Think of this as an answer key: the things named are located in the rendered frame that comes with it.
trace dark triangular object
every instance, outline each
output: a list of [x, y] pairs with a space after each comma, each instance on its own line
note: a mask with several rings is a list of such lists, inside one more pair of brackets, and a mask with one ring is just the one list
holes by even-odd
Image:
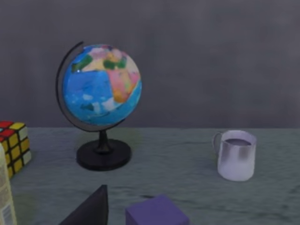
[[74, 210], [60, 225], [107, 225], [107, 185], [102, 185]]

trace dark liquid in mug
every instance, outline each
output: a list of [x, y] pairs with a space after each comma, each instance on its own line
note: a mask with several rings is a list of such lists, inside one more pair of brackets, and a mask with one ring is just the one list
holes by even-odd
[[243, 139], [235, 139], [235, 138], [227, 139], [225, 142], [230, 143], [232, 145], [238, 145], [238, 146], [249, 146], [249, 145], [251, 145], [250, 142], [247, 142]]

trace mug handle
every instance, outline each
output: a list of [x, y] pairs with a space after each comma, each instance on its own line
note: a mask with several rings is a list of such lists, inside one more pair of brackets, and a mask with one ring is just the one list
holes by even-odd
[[213, 150], [214, 150], [214, 153], [215, 153], [215, 155], [216, 156], [218, 156], [219, 155], [219, 150], [217, 149], [217, 147], [216, 147], [216, 144], [217, 144], [217, 137], [219, 137], [219, 136], [222, 136], [222, 132], [217, 132], [214, 136], [213, 136], [213, 138], [212, 138], [212, 140], [211, 140], [211, 144], [212, 144], [212, 148], [213, 148]]

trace desk globe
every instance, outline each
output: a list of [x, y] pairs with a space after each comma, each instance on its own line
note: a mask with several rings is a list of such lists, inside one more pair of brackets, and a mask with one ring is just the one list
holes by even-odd
[[135, 109], [141, 91], [140, 72], [125, 52], [110, 45], [84, 46], [83, 42], [68, 51], [56, 76], [58, 104], [74, 126], [99, 132], [98, 140], [78, 149], [79, 165], [104, 171], [119, 168], [131, 159], [130, 147], [108, 139], [106, 131]]

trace gray wall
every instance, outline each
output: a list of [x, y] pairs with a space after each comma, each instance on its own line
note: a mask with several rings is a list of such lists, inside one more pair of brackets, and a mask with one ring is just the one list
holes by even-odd
[[2, 0], [0, 119], [70, 126], [54, 80], [78, 41], [142, 73], [124, 126], [299, 127], [299, 0]]

